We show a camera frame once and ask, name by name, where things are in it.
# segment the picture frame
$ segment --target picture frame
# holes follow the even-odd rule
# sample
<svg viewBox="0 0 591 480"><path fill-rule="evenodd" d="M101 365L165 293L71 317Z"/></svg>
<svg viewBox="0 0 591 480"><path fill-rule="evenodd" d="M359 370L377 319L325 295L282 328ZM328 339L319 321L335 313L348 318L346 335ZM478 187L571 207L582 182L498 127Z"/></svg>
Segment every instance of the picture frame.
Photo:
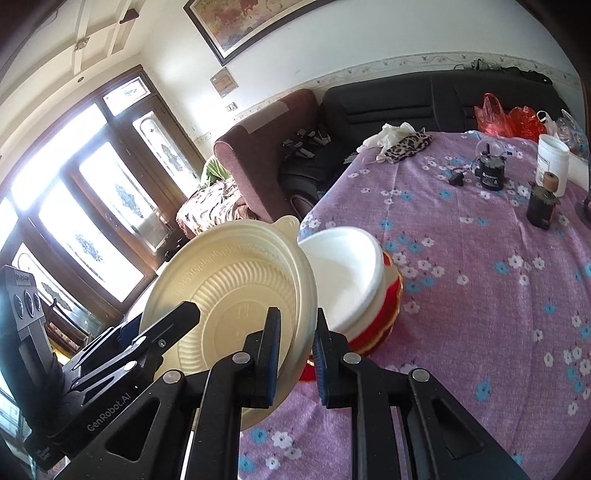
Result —
<svg viewBox="0 0 591 480"><path fill-rule="evenodd" d="M220 65L292 20L335 0L190 0L184 10Z"/></svg>

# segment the jar lid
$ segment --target jar lid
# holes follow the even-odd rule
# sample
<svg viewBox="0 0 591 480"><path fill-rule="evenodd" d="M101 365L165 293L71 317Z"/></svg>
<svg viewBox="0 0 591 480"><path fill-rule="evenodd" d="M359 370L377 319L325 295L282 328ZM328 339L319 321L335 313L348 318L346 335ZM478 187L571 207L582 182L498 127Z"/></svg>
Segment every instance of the jar lid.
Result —
<svg viewBox="0 0 591 480"><path fill-rule="evenodd" d="M545 172L542 178L542 186L549 192L555 193L558 190L560 180L552 172Z"/></svg>

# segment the ceiling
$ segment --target ceiling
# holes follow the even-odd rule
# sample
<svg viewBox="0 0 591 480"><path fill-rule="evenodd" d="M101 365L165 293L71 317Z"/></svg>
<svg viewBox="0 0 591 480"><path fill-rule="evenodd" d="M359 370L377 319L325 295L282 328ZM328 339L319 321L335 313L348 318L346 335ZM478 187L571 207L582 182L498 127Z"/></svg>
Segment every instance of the ceiling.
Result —
<svg viewBox="0 0 591 480"><path fill-rule="evenodd" d="M15 142L56 102L72 98L73 92L91 78L138 54L165 5L165 0L51 2L61 6L53 9L48 18L45 14L44 21L20 45L8 70L0 76L2 163ZM122 23L131 9L139 17Z"/></svg>

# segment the patterned blanket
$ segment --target patterned blanket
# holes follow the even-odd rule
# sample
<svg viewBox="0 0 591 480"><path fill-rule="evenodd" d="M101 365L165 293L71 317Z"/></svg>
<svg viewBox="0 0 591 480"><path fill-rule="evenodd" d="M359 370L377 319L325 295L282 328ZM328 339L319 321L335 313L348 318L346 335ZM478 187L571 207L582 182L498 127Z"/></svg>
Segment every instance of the patterned blanket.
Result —
<svg viewBox="0 0 591 480"><path fill-rule="evenodd" d="M450 170L475 156L482 134L434 133L415 157L373 163L360 154L304 219L301 238L364 228L404 276L400 316L371 356L382 367L427 368L521 465L550 480L591 419L591 232L569 183L549 231L525 217L537 145L502 139L511 179L489 192ZM243 479L349 478L350 412L326 410L300 383L243 433Z"/></svg>

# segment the red plastic bag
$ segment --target red plastic bag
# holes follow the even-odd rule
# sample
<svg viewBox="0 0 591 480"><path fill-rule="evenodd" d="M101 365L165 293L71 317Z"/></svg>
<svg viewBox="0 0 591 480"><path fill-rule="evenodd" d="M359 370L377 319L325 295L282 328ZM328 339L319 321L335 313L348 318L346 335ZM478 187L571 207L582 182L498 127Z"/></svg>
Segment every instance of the red plastic bag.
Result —
<svg viewBox="0 0 591 480"><path fill-rule="evenodd" d="M482 108L474 107L478 130L494 137L514 137L508 115L499 99L492 93L485 93Z"/></svg>
<svg viewBox="0 0 591 480"><path fill-rule="evenodd" d="M509 120L515 137L537 143L540 135L546 133L545 125L540 122L535 110L528 106L516 106L509 113Z"/></svg>

